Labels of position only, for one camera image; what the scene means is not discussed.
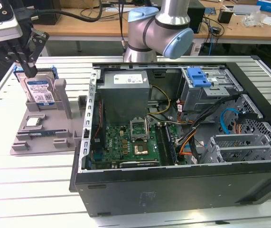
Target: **motherboard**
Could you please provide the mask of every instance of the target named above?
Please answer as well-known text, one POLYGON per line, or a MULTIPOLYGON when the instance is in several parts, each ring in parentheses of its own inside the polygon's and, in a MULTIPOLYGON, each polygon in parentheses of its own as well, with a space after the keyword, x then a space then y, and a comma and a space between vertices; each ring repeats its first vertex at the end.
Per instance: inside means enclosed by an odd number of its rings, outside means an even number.
POLYGON ((105 149, 92 154, 95 169, 161 166, 177 162, 174 125, 136 124, 106 127, 105 149))

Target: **clear plastic bag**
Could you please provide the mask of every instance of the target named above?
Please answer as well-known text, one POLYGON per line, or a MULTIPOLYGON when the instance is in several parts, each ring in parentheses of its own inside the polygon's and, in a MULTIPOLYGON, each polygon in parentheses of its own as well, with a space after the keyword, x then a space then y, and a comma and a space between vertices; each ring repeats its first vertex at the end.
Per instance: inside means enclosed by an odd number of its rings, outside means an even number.
POLYGON ((242 23, 246 27, 260 26, 263 27, 262 21, 267 17, 266 14, 262 14, 261 11, 256 11, 250 15, 246 15, 242 18, 242 23))

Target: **floor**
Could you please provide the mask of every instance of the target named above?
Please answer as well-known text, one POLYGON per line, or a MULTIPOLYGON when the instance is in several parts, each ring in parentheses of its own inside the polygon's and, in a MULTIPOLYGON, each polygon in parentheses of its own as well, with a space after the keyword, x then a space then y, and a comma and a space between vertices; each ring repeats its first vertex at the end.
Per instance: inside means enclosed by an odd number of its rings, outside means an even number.
MULTIPOLYGON (((81 52, 76 49, 75 41, 49 41, 47 43, 49 53, 52 56, 120 56, 122 47, 120 42, 81 42, 81 52)), ((209 53, 209 45, 202 49, 200 55, 207 56, 209 53)), ((214 56, 239 56, 239 55, 257 55, 271 69, 271 46, 269 45, 213 45, 211 55, 214 56)), ((7 72, 10 64, 0 60, 0 80, 7 72)))

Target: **blue drive bay latch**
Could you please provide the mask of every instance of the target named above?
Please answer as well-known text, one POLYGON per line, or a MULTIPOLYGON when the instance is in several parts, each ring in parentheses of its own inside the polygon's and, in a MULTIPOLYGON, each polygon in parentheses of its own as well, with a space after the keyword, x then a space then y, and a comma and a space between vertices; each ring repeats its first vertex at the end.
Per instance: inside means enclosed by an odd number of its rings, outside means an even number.
POLYGON ((206 74, 199 67, 187 68, 187 74, 193 87, 211 87, 211 83, 206 78, 206 74))

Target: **metal slotted table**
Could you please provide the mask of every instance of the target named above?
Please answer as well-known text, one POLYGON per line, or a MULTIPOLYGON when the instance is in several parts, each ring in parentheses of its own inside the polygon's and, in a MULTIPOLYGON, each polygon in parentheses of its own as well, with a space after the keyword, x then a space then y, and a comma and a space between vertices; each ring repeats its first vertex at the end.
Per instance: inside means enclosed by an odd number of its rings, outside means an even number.
MULTIPOLYGON (((38 68, 57 67, 67 81, 70 100, 88 93, 92 63, 121 62, 121 57, 41 57, 38 68)), ((183 57, 178 62, 236 62, 271 104, 271 70, 251 57, 183 57)), ((26 96, 11 67, 0 82, 0 227, 271 227, 271 199, 261 205, 90 218, 78 193, 70 193, 74 152, 11 156, 26 96)))

